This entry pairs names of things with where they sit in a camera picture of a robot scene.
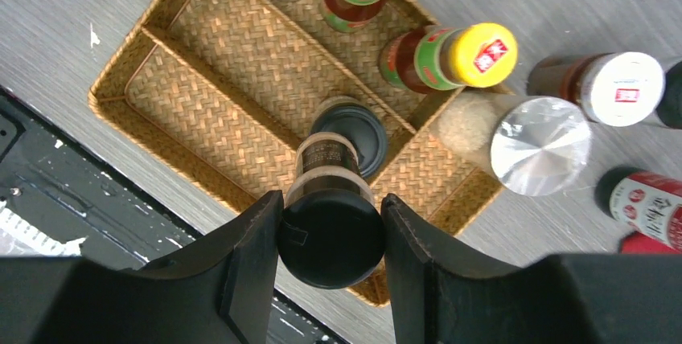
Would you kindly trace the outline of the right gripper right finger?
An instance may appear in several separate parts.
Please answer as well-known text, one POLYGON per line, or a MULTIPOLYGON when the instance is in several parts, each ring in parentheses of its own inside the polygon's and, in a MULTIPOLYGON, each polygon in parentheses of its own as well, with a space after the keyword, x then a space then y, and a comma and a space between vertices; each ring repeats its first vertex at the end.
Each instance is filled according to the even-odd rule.
POLYGON ((554 254, 518 268, 381 203, 399 343, 678 343, 678 255, 554 254))

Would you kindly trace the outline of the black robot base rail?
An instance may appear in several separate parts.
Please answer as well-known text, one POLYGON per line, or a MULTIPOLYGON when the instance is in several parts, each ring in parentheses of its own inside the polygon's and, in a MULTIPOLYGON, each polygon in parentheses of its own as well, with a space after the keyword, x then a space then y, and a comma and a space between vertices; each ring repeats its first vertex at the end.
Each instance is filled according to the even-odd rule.
MULTIPOLYGON (((10 257, 83 257, 138 270, 203 237, 8 92, 1 94, 1 233, 10 257)), ((273 288, 263 343, 341 337, 273 288)))

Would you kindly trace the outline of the woven divided tray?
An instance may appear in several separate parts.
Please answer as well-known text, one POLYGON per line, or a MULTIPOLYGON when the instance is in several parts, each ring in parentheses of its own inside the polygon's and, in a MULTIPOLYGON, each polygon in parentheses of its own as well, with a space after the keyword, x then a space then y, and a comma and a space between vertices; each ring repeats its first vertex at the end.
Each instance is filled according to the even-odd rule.
POLYGON ((88 93, 90 109, 235 213, 288 191, 296 151, 323 101, 374 113, 388 153, 368 179, 457 235, 503 190, 429 126, 459 91, 392 88, 384 45, 437 23, 416 0, 386 0, 356 33, 326 24, 322 0, 153 0, 88 93))

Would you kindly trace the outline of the clear vinegar bottle red label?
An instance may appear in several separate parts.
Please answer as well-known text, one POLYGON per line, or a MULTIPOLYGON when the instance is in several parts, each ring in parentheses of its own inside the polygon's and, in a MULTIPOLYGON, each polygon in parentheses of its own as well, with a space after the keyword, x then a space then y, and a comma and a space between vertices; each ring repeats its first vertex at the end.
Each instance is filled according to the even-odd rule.
POLYGON ((594 188, 598 208, 634 232, 681 252, 681 181, 633 166, 608 170, 594 188))

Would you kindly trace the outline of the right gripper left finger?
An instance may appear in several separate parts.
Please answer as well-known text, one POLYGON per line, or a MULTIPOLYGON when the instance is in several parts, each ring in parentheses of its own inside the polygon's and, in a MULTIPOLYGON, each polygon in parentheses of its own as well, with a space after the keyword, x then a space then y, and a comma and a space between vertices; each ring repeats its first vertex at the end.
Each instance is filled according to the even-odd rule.
POLYGON ((1 261, 4 343, 263 343, 283 195, 138 270, 83 257, 1 261))

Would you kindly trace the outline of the white lid sauce jar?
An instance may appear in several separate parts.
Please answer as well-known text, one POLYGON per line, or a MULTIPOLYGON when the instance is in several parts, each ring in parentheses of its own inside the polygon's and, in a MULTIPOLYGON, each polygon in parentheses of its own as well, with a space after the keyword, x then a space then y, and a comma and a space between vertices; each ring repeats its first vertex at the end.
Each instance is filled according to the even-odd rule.
POLYGON ((655 110, 664 86, 665 72, 657 59, 625 51, 550 56, 531 70, 526 92, 576 104, 591 121, 627 127, 655 110))

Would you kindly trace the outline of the black lid spice grinder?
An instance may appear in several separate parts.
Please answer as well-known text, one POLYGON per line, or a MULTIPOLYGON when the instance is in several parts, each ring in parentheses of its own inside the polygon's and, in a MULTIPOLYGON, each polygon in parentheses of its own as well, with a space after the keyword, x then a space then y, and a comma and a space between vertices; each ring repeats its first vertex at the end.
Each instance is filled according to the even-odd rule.
POLYGON ((388 156, 388 134, 378 116, 350 96, 325 99, 315 111, 310 134, 332 132, 344 136, 358 155, 363 178, 374 176, 388 156))

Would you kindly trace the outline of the small black cap bottle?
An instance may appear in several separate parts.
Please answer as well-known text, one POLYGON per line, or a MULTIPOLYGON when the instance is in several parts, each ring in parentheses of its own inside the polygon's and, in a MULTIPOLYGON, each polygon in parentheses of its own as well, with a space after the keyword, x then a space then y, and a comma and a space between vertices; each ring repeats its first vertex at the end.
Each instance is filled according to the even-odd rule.
POLYGON ((383 258, 385 230, 375 196, 360 176, 355 147, 337 133, 314 133, 296 157, 277 233, 279 256, 307 285, 356 285, 383 258))

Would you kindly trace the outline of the silver lid tall glass jar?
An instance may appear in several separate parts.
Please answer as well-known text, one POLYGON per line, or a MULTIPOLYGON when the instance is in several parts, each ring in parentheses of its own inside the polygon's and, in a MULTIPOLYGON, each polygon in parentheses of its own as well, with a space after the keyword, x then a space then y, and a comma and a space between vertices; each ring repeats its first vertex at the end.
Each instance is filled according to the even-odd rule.
POLYGON ((524 196, 565 189, 585 168, 589 121, 575 104, 551 96, 466 90, 429 125, 454 154, 524 196))

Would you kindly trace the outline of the red cloth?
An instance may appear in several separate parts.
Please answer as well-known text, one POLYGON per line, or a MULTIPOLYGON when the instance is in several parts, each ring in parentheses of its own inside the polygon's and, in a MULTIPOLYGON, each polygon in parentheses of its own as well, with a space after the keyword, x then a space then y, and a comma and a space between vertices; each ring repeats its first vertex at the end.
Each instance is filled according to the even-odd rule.
POLYGON ((658 240, 649 238, 639 232, 633 232, 624 237, 619 243, 618 252, 621 254, 680 254, 674 248, 670 248, 666 244, 662 244, 658 240))

